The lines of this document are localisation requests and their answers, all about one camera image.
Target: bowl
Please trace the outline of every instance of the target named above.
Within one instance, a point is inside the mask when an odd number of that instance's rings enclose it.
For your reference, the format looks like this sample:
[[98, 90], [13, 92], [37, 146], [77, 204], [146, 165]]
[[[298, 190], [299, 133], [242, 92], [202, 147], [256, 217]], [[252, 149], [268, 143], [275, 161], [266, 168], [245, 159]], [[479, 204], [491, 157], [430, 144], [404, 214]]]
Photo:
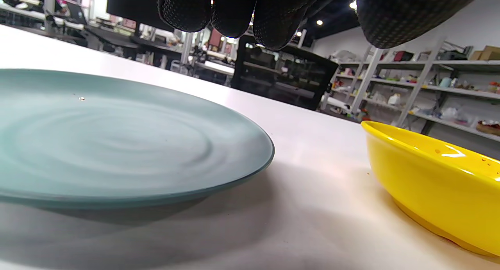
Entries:
[[464, 249], [500, 256], [500, 162], [425, 135], [362, 122], [371, 168], [398, 207]]

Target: storage rack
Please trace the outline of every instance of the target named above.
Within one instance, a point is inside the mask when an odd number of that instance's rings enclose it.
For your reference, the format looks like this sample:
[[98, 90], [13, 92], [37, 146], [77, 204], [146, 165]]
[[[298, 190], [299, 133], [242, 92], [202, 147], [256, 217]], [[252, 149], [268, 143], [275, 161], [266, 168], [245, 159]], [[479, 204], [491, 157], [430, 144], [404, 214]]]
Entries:
[[[473, 91], [466, 89], [457, 89], [452, 87], [439, 87], [436, 85], [425, 85], [425, 80], [431, 71], [443, 72], [448, 71], [452, 72], [453, 76], [458, 76], [463, 73], [480, 73], [480, 74], [500, 74], [500, 60], [495, 61], [468, 61], [468, 60], [454, 60], [454, 61], [441, 61], [436, 60], [437, 55], [440, 51], [443, 50], [443, 47], [446, 45], [457, 46], [445, 41], [445, 38], [441, 38], [437, 41], [434, 48], [430, 52], [430, 56], [426, 61], [417, 61], [417, 62], [383, 62], [380, 60], [380, 57], [383, 53], [383, 50], [376, 49], [373, 53], [373, 56], [369, 63], [342, 63], [342, 67], [352, 67], [357, 66], [357, 72], [353, 79], [352, 88], [354, 88], [354, 84], [357, 81], [357, 76], [361, 73], [363, 66], [367, 65], [366, 75], [363, 78], [361, 85], [359, 86], [359, 90], [353, 103], [351, 104], [351, 111], [353, 113], [359, 112], [359, 109], [363, 107], [365, 103], [370, 103], [376, 106], [380, 106], [385, 108], [388, 111], [397, 112], [399, 116], [396, 116], [395, 123], [393, 125], [398, 127], [404, 127], [405, 122], [407, 121], [408, 115], [412, 117], [425, 119], [426, 124], [421, 130], [420, 133], [428, 135], [432, 126], [436, 123], [442, 124], [445, 126], [449, 126], [455, 129], [459, 129], [464, 132], [468, 132], [477, 136], [481, 136], [483, 138], [487, 138], [490, 140], [500, 141], [500, 136], [482, 133], [481, 131], [477, 131], [475, 127], [465, 126], [456, 124], [454, 122], [447, 122], [445, 120], [441, 120], [439, 118], [433, 116], [423, 115], [419, 112], [412, 112], [411, 109], [414, 106], [416, 98], [421, 91], [434, 91], [438, 95], [437, 103], [439, 106], [442, 106], [443, 103], [447, 100], [449, 95], [460, 95], [464, 97], [471, 97], [474, 99], [488, 99], [488, 100], [500, 100], [500, 94], [490, 93], [490, 92], [482, 92], [482, 91]], [[417, 83], [407, 83], [400, 81], [391, 81], [380, 78], [373, 78], [375, 74], [379, 74], [382, 70], [407, 70], [407, 71], [421, 71], [420, 76], [418, 76]], [[384, 84], [391, 85], [394, 87], [403, 87], [411, 90], [409, 98], [403, 107], [392, 106], [389, 104], [381, 103], [369, 98], [364, 97], [364, 94], [368, 91], [370, 92], [373, 88], [373, 84]]]
[[[350, 79], [350, 80], [352, 80], [352, 82], [350, 84], [350, 90], [349, 91], [339, 91], [339, 90], [335, 90], [334, 88], [327, 89], [327, 91], [325, 92], [325, 95], [324, 95], [325, 97], [330, 97], [334, 93], [342, 93], [345, 95], [345, 99], [343, 102], [345, 102], [345, 104], [348, 104], [348, 105], [350, 104], [349, 99], [352, 97], [354, 97], [354, 98], [356, 97], [356, 95], [352, 94], [352, 92], [356, 86], [356, 83], [358, 81], [360, 81], [359, 77], [360, 77], [361, 73], [363, 72], [363, 69], [370, 65], [370, 63], [367, 62], [366, 60], [368, 59], [368, 56], [373, 54], [371, 49], [372, 49], [372, 46], [370, 45], [366, 49], [366, 52], [364, 53], [363, 58], [359, 62], [339, 62], [339, 67], [337, 68], [335, 75], [332, 77], [331, 83], [334, 83], [334, 81], [336, 81], [338, 78]], [[355, 69], [355, 75], [349, 76], [349, 75], [339, 74], [339, 71], [342, 68]], [[320, 109], [325, 111], [326, 107], [327, 107], [327, 99], [323, 99], [323, 102], [320, 105]]]

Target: glove finger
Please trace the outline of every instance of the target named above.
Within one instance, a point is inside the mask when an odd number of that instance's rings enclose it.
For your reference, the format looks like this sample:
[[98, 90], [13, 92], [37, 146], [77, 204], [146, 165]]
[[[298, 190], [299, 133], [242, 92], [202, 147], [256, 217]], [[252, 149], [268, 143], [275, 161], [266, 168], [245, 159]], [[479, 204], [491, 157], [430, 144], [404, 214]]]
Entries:
[[256, 1], [214, 0], [212, 26], [226, 37], [241, 37], [248, 29]]
[[387, 49], [432, 30], [471, 1], [357, 0], [357, 17], [368, 42]]
[[316, 0], [257, 0], [254, 35], [269, 49], [284, 47], [295, 34], [309, 6]]
[[173, 28], [198, 32], [210, 21], [211, 0], [158, 0], [158, 12], [160, 18]]

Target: light blue plate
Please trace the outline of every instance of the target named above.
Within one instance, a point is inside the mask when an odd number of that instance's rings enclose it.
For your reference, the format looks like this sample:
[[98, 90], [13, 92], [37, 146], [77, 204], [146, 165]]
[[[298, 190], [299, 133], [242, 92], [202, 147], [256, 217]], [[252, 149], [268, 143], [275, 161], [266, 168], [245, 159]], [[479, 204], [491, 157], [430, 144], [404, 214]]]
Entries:
[[84, 74], [0, 70], [0, 200], [121, 208], [210, 195], [264, 170], [273, 142], [210, 101]]

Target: ceiling light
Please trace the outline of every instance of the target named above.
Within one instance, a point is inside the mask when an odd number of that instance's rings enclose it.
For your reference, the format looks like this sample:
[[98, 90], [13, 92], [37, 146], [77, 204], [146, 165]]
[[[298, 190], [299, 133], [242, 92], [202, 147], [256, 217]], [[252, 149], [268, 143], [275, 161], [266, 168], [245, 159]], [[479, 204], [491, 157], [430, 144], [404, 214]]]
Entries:
[[357, 10], [357, 0], [352, 0], [351, 3], [349, 4], [349, 7]]

